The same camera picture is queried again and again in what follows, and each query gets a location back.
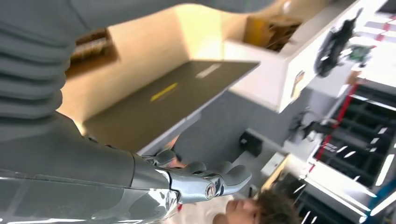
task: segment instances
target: brown hair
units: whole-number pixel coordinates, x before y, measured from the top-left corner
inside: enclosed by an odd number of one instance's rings
[[[299,217],[285,195],[266,190],[257,200],[260,207],[260,224],[300,224]]]

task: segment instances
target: white shelf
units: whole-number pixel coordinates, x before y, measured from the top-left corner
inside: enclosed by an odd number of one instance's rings
[[[357,26],[363,26],[384,2],[385,0],[374,3],[368,0],[341,0],[330,4],[303,23],[291,37],[292,42],[286,44],[280,52],[225,41],[226,60],[261,62],[258,68],[232,86],[230,91],[275,112],[282,112],[295,99],[292,92],[296,76],[305,72],[298,84],[301,90],[316,76],[313,66],[330,29],[341,27],[345,20],[354,18],[361,8],[364,9]]]

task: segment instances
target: white label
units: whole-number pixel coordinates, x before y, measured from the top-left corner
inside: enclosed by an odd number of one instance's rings
[[[206,76],[210,75],[216,69],[220,68],[221,64],[213,64],[209,68],[203,70],[202,72],[198,73],[195,78],[205,78]]]

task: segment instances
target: yellow line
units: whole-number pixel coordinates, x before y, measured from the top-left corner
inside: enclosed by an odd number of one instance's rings
[[[161,90],[159,93],[153,95],[153,96],[151,97],[151,100],[150,100],[150,101],[153,102],[154,100],[159,99],[161,96],[165,95],[166,93],[168,93],[168,92],[171,91],[172,89],[175,89],[176,86],[177,86],[177,83],[174,83],[174,84],[172,84],[172,85],[166,87],[165,89]]]

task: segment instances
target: white cabinet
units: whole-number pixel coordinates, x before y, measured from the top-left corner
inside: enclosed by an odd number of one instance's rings
[[[328,77],[314,77],[308,87],[327,96],[338,98],[348,87],[347,82],[354,68],[358,69],[357,63],[346,60],[342,66],[335,67]]]
[[[225,41],[225,60],[261,62],[258,68],[233,85],[230,91],[275,112],[282,112],[316,76],[313,66],[329,31],[342,26],[345,20],[354,18],[361,8],[363,12],[357,26],[363,26],[385,1],[334,1],[303,23],[291,37],[292,41],[280,52]]]

